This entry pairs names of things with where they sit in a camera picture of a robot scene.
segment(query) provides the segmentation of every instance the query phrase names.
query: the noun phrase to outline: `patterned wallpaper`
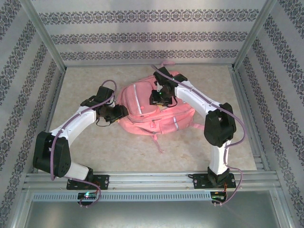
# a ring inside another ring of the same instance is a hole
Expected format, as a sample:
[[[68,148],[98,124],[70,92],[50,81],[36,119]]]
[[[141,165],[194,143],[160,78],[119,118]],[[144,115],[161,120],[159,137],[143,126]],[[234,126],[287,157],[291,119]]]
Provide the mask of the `patterned wallpaper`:
[[[10,222],[34,139],[45,129],[63,73],[17,0],[0,3],[0,227]]]
[[[304,227],[303,18],[299,0],[279,0],[238,69],[296,227]]]
[[[33,0],[67,66],[233,63],[265,0]]]

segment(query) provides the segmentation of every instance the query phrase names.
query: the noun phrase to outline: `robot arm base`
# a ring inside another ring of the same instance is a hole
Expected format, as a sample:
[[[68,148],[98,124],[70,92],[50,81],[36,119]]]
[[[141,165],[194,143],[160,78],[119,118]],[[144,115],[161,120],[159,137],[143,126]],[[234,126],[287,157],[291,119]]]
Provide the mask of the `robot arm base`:
[[[229,169],[226,169],[222,174],[216,175],[210,167],[208,167],[208,180],[214,187],[221,186],[224,184],[226,178],[229,176]]]

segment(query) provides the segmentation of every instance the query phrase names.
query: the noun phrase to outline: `marble floor tile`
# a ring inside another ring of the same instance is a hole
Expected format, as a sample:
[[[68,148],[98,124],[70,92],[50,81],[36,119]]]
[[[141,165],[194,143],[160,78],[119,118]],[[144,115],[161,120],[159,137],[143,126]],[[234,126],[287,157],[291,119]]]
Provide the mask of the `marble floor tile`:
[[[176,65],[167,68],[180,71],[210,98],[220,103],[230,103],[234,113],[241,117],[227,66]],[[58,127],[74,114],[82,101],[95,95],[103,81],[113,79],[120,91],[124,86],[152,74],[153,69],[150,66],[68,68],[51,129]],[[204,124],[204,119],[195,113],[194,122]],[[237,124],[233,141],[238,141],[242,134],[241,127]],[[159,135],[158,142],[165,153],[158,152],[149,136],[130,134],[118,123],[109,127],[92,124],[76,138],[70,150],[73,161],[95,171],[207,170],[210,145],[203,131],[189,127]],[[229,150],[228,163],[243,170],[256,170],[248,140]]]

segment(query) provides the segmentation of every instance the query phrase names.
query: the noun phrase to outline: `black mounting bracket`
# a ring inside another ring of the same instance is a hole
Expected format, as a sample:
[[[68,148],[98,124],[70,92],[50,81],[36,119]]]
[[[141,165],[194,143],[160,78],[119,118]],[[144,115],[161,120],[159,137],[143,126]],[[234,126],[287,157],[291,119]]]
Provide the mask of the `black mounting bracket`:
[[[236,188],[236,181],[233,173],[229,173],[228,176],[217,186],[209,180],[207,173],[195,173],[189,174],[189,178],[193,179],[194,189],[221,189],[224,188],[224,183],[227,184],[228,189]]]
[[[109,175],[94,175],[93,180],[90,181],[100,187],[101,190],[108,190],[109,186]],[[75,180],[68,180],[66,184],[67,190],[96,190],[91,184],[85,184]]]

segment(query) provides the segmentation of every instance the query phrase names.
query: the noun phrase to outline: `purple cable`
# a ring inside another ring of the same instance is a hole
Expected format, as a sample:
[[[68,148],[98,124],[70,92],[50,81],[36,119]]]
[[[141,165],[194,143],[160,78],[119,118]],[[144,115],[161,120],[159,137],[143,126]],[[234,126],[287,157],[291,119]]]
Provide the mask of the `purple cable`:
[[[50,172],[50,173],[51,173],[51,180],[52,180],[52,181],[55,180],[55,176],[54,176],[54,150],[55,150],[55,145],[56,145],[56,141],[57,141],[58,137],[59,137],[60,134],[63,132],[63,130],[64,130],[64,129],[65,129],[65,128],[66,128],[66,127],[67,127],[75,118],[77,118],[77,117],[80,116],[81,114],[83,114],[83,113],[85,113],[85,112],[87,112],[87,111],[89,111],[89,110],[91,110],[91,109],[94,109],[94,108],[97,108],[97,107],[99,107],[99,106],[101,106],[101,105],[106,104],[107,102],[109,102],[109,101],[114,97],[114,94],[116,93],[116,90],[117,90],[117,84],[116,84],[115,81],[109,79],[109,80],[105,80],[105,81],[101,84],[101,86],[103,86],[103,85],[104,85],[105,83],[107,83],[107,82],[113,82],[113,83],[114,83],[115,89],[114,89],[113,94],[112,94],[108,99],[106,99],[105,101],[103,101],[102,103],[96,104],[96,105],[94,105],[94,106],[92,106],[92,107],[89,107],[89,108],[87,108],[87,109],[81,111],[80,113],[77,113],[76,115],[74,115],[74,116],[73,116],[71,119],[69,119],[69,120],[63,125],[63,127],[57,132],[57,134],[56,134],[56,136],[55,136],[55,138],[54,138],[54,140],[53,140],[52,148],[51,148],[51,159],[50,159],[50,160],[51,160],[51,161],[50,161],[50,169],[51,169],[50,171],[51,171],[51,172]],[[97,189],[98,189],[98,191],[99,191],[98,199],[95,200],[92,204],[86,206],[87,208],[88,208],[89,206],[94,205],[96,202],[99,201],[99,199],[100,199],[100,197],[101,197],[101,189],[100,189],[100,187],[99,187],[98,185],[93,184],[93,183],[90,183],[90,182],[87,182],[87,181],[85,181],[85,180],[79,180],[79,179],[74,179],[74,178],[70,178],[70,179],[72,179],[72,180],[74,180],[74,181],[83,182],[83,183],[86,183],[86,184],[91,184],[91,185],[97,187]]]
[[[226,145],[225,151],[224,151],[224,164],[226,165],[226,167],[229,168],[229,169],[231,169],[231,170],[237,170],[237,171],[239,171],[240,174],[241,174],[239,183],[238,183],[236,189],[234,190],[234,192],[232,193],[232,195],[229,197],[228,200],[226,200],[226,201],[223,202],[223,203],[220,203],[220,205],[222,206],[222,205],[224,205],[225,203],[228,203],[228,202],[234,197],[234,195],[236,194],[238,188],[240,187],[240,184],[241,184],[241,182],[242,182],[242,180],[243,180],[243,172],[242,172],[242,170],[240,170],[240,169],[238,169],[238,168],[235,168],[235,167],[231,167],[231,166],[229,166],[229,165],[226,163],[227,149],[228,149],[229,147],[231,147],[231,146],[239,145],[240,143],[242,143],[242,142],[244,141],[244,139],[245,139],[245,137],[246,137],[246,128],[245,128],[245,125],[244,125],[243,122],[242,122],[237,116],[235,116],[233,113],[231,113],[231,112],[229,112],[229,111],[227,111],[227,110],[225,110],[225,109],[223,109],[223,108],[217,106],[216,104],[213,104],[211,101],[209,101],[207,98],[205,98],[202,94],[200,94],[197,90],[194,90],[193,88],[191,88],[190,86],[187,86],[187,85],[183,84],[182,82],[173,80],[171,77],[169,77],[169,76],[163,74],[161,71],[159,71],[155,65],[151,65],[151,67],[152,67],[156,72],[158,72],[160,75],[164,76],[165,78],[167,78],[167,79],[169,79],[169,80],[171,80],[171,81],[173,81],[173,82],[175,82],[175,83],[177,83],[177,84],[179,84],[179,85],[185,87],[186,89],[189,89],[190,91],[194,92],[196,95],[198,95],[198,96],[199,96],[200,98],[202,98],[204,101],[206,101],[209,105],[211,105],[211,106],[213,106],[213,107],[219,109],[220,111],[225,112],[225,113],[227,113],[228,115],[232,116],[232,117],[233,117],[234,119],[236,119],[236,120],[239,122],[239,124],[242,126],[243,132],[244,132],[243,138],[242,138],[240,141],[238,141],[238,142],[232,143],[232,144],[230,144],[230,145]]]

